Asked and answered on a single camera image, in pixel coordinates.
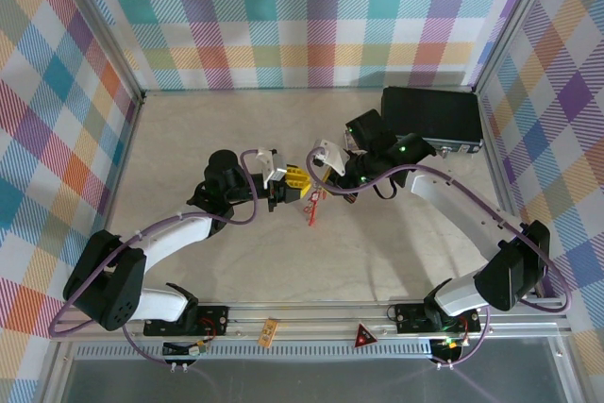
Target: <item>metal frame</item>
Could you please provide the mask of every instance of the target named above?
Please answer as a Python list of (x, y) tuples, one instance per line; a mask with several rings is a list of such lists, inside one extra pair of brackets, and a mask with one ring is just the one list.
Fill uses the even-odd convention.
[(512, 197), (512, 188), (510, 182), (505, 177), (506, 173), (503, 168), (503, 163), (497, 155), (495, 147), (495, 135), (489, 125), (486, 112), (480, 103), (478, 103), (478, 111), (480, 114), (480, 122), (482, 123), (484, 156), (487, 161), (487, 167), (489, 168), (489, 174), (495, 187), (495, 196), (497, 197), (497, 203), (499, 206), (513, 214), (514, 216), (519, 215), (518, 208)]
[(109, 195), (109, 200), (107, 202), (107, 215), (105, 216), (105, 222), (103, 223), (103, 227), (108, 227), (113, 220), (113, 214), (115, 214), (115, 199), (119, 195), (122, 189), (122, 176), (124, 175), (124, 171), (130, 161), (130, 155), (132, 154), (132, 144), (136, 139), (136, 134), (139, 130), (139, 123), (141, 120), (141, 115), (143, 113), (143, 108), (145, 104), (145, 97), (142, 98), (141, 102), (138, 103), (134, 114), (132, 115), (132, 123), (130, 127), (130, 132), (128, 133), (128, 137), (124, 143), (124, 153), (120, 162), (117, 166), (117, 175), (115, 176), (115, 184), (113, 185), (113, 190)]
[(514, 7), (507, 23), (502, 28), (499, 38), (495, 42), (495, 46), (493, 46), (491, 55), (487, 58), (487, 62), (476, 81), (475, 92), (478, 93), (478, 97), (479, 94), (484, 91), (494, 74), (499, 71), (506, 54), (510, 50), (513, 39), (524, 25), (535, 1), (536, 0), (519, 0)]
[[(540, 304), (559, 308), (558, 298), (538, 299)], [(444, 339), (444, 333), (397, 334), (395, 324), (388, 319), (387, 310), (397, 303), (422, 303), (421, 300), (377, 302), (291, 302), (291, 303), (202, 303), (229, 306), (228, 329), (220, 341), (257, 340), (268, 318), (279, 320), (275, 341), (350, 340), (354, 339), (359, 323), (363, 323), (379, 339)], [(59, 322), (58, 329), (74, 327), (88, 318), (77, 309), (70, 309)], [(484, 312), (480, 314), (484, 323)], [(143, 337), (143, 321), (127, 324), (128, 331), (138, 339), (165, 341), (195, 341), (195, 337)], [(511, 311), (492, 310), (488, 338), (550, 337), (570, 334), (564, 315), (536, 311), (517, 305)], [(479, 334), (471, 333), (470, 337)], [(108, 332), (99, 325), (90, 325), (59, 342), (115, 341), (123, 339), (121, 330)]]
[(109, 61), (115, 68), (118, 76), (127, 85), (132, 94), (137, 98), (137, 102), (141, 104), (144, 99), (144, 90), (139, 85), (137, 78), (134, 76), (130, 65), (128, 64), (124, 53), (120, 49), (120, 45), (113, 34), (109, 30), (108, 25), (103, 19), (103, 15), (98, 9), (94, 0), (74, 0), (77, 8), (81, 11), (82, 17), (91, 28), (92, 34), (98, 40), (99, 44), (108, 56)]
[[(540, 304), (550, 308), (558, 308), (562, 302), (558, 298), (538, 299)], [(317, 344), (336, 345), (342, 347), (351, 344), (355, 338), (359, 322), (369, 328), (380, 340), (378, 344), (397, 345), (408, 344), (412, 341), (426, 341), (427, 339), (443, 339), (443, 333), (418, 333), (397, 334), (395, 324), (388, 319), (387, 310), (396, 303), (417, 303), (417, 300), (392, 300), (377, 302), (295, 302), (295, 303), (232, 303), (221, 304), (229, 306), (228, 330), (224, 337), (214, 340), (215, 347), (221, 348), (225, 353), (216, 354), (216, 359), (256, 358), (258, 349), (252, 344), (260, 336), (264, 321), (267, 318), (279, 320), (279, 328), (273, 342), (273, 348), (284, 345)], [(485, 314), (480, 313), (480, 320), (485, 321)], [(86, 316), (78, 310), (71, 309), (60, 322), (59, 328), (73, 327), (83, 321)], [(159, 351), (162, 341), (188, 342), (199, 340), (194, 337), (143, 337), (143, 322), (128, 323), (128, 330), (135, 341), (149, 351)], [(470, 337), (477, 338), (478, 333), (471, 333)], [(493, 338), (527, 338), (546, 337), (549, 339), (552, 351), (552, 360), (556, 363), (562, 387), (568, 401), (589, 402), (593, 400), (591, 390), (580, 377), (585, 376), (581, 370), (580, 361), (576, 360), (573, 347), (571, 329), (564, 315), (535, 311), (524, 305), (517, 305), (509, 312), (492, 310), (491, 324), (487, 332), (487, 339)], [(95, 359), (95, 357), (82, 357), (78, 353), (79, 346), (98, 346), (103, 358), (107, 359), (108, 350), (112, 346), (126, 346), (122, 354), (116, 355), (115, 360), (133, 359), (133, 351), (127, 349), (121, 330), (107, 332), (98, 325), (85, 327), (67, 339), (59, 339), (52, 343), (43, 367), (49, 371), (48, 379), (40, 386), (36, 401), (50, 402), (60, 400), (60, 396), (67, 385), (67, 377), (74, 360)], [(242, 348), (233, 353), (229, 345), (240, 345)], [(340, 351), (336, 356), (357, 356), (354, 349)], [(379, 357), (376, 351), (368, 351), (368, 356)], [(299, 356), (285, 353), (285, 356)], [(329, 359), (333, 353), (324, 353), (323, 359)], [(417, 359), (424, 358), (425, 354), (417, 354)]]

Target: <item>yellow object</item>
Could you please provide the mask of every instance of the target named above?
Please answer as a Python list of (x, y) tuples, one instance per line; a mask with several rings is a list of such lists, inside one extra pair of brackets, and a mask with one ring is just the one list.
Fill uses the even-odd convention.
[(275, 337), (275, 332), (277, 332), (277, 325), (278, 322), (276, 320), (266, 320), (266, 322), (264, 323), (264, 327), (262, 328), (260, 338), (258, 339), (258, 344), (260, 346), (264, 346), (265, 348), (271, 347), (273, 337)]
[(285, 174), (285, 182), (290, 188), (300, 190), (300, 198), (303, 198), (309, 189), (312, 187), (310, 175), (299, 167), (288, 165), (287, 174)]

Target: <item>beige floor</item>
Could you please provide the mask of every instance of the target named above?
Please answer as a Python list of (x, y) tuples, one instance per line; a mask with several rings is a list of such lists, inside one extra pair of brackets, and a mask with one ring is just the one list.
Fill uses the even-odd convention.
[[(210, 154), (277, 148), (304, 166), (315, 139), (343, 144), (344, 123), (371, 108), (380, 92), (219, 92), (147, 99), (111, 230), (126, 235), (174, 213), (203, 179)], [(447, 158), (458, 175), (495, 200), (482, 154)], [(250, 163), (252, 171), (259, 167)], [(145, 286), (177, 283), (214, 301), (374, 300), (423, 297), (448, 277), (484, 261), (424, 200), (402, 191), (393, 201), (363, 193), (355, 205), (330, 196), (308, 227), (306, 201), (257, 221), (227, 227), (155, 266)], [(248, 206), (238, 207), (245, 218)]]

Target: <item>glass panel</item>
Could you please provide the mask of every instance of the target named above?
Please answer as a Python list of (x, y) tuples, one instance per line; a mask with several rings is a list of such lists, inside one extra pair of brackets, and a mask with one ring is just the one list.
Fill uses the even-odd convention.
[(547, 339), (492, 339), (455, 370), (422, 360), (201, 361), (171, 374), (148, 361), (75, 361), (63, 403), (565, 402)]

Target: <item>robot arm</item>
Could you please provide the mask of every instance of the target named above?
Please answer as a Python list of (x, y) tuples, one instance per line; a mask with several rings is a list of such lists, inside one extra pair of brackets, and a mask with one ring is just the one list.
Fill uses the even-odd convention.
[[(530, 226), (524, 225), (480, 199), (503, 219), (497, 222), (453, 184), (457, 178), (431, 145), (415, 134), (399, 140), (384, 126), (375, 110), (347, 126), (359, 148), (365, 152), (354, 154), (344, 152), (327, 141), (317, 143), (319, 148), (316, 148), (314, 163), (328, 165), (334, 170), (327, 177), (328, 190), (335, 194), (343, 193), (345, 200), (354, 203), (359, 186), (382, 178), (384, 173), (395, 167), (419, 164), (420, 167), (413, 171), (395, 171), (390, 175), (391, 183), (407, 187), (430, 202), (470, 238), (488, 261), (476, 272), (443, 282), (425, 298), (422, 312), (433, 331), (441, 330), (451, 317), (487, 304), (508, 311), (544, 276), (544, 262), (502, 226), (505, 223), (522, 231), (548, 255), (549, 231), (543, 224), (535, 221)], [(269, 211), (277, 203), (289, 203), (303, 197), (310, 188), (308, 174), (284, 164), (275, 150), (259, 150), (257, 158), (262, 172), (252, 175), (251, 180), (258, 199), (268, 200)], [(439, 171), (447, 179), (435, 177), (428, 171), (430, 169)], [(197, 186), (181, 216), (205, 212), (230, 219), (235, 205), (253, 198), (252, 188), (231, 151), (214, 153), (204, 176), (205, 181)], [(188, 244), (209, 238), (225, 225), (225, 222), (209, 217), (186, 216), (153, 234), (141, 235), (139, 241), (129, 243), (110, 264), (112, 272), (100, 274), (87, 287), (75, 301), (75, 306), (106, 330), (115, 330), (129, 320), (163, 320), (186, 334), (196, 322), (197, 298), (170, 283), (167, 285), (177, 293), (144, 289), (143, 276), (159, 261)], [(65, 286), (64, 297), (68, 299), (74, 294), (92, 271), (120, 245), (119, 237), (106, 230), (92, 235)]]
[[(250, 177), (257, 198), (268, 201), (269, 211), (278, 203), (298, 200), (310, 188), (308, 174), (286, 165), (276, 150), (260, 149), (256, 158), (261, 164), (261, 173)], [(115, 330), (130, 320), (162, 320), (175, 323), (183, 331), (191, 327), (196, 321), (197, 298), (172, 283), (167, 285), (177, 293), (144, 289), (143, 277), (154, 265), (181, 248), (221, 231), (227, 224), (224, 221), (232, 218), (233, 208), (253, 199), (252, 188), (232, 151), (212, 154), (204, 177), (205, 181), (197, 185), (187, 205), (177, 213), (180, 221), (156, 226), (145, 235), (138, 232), (139, 240), (129, 241), (109, 264), (109, 269), (98, 275), (75, 300), (77, 308), (106, 330)], [(220, 216), (223, 221), (206, 217), (205, 213)], [(118, 236), (106, 230), (94, 233), (65, 285), (65, 299), (120, 246), (124, 247)]]
[[(478, 202), (471, 199), (461, 190), (462, 185), (456, 184), (460, 179), (431, 145), (415, 134), (399, 140), (375, 110), (346, 126), (364, 152), (354, 154), (336, 149), (339, 148), (337, 145), (327, 141), (317, 143), (313, 162), (316, 165), (326, 163), (334, 169), (324, 185), (328, 191), (342, 194), (345, 200), (354, 203), (359, 186), (366, 188), (372, 180), (382, 179), (391, 171), (393, 185), (406, 187), (430, 202), (488, 261), (481, 269), (450, 279), (434, 289), (425, 299), (427, 311), (457, 316), (487, 304), (508, 311), (545, 275), (544, 261), (506, 228), (521, 232), (548, 255), (549, 231), (539, 221), (527, 226), (484, 197), (473, 193)], [(343, 159), (336, 156), (346, 153)], [(394, 168), (405, 165), (415, 170), (392, 173)], [(499, 219), (492, 217), (485, 207)]]

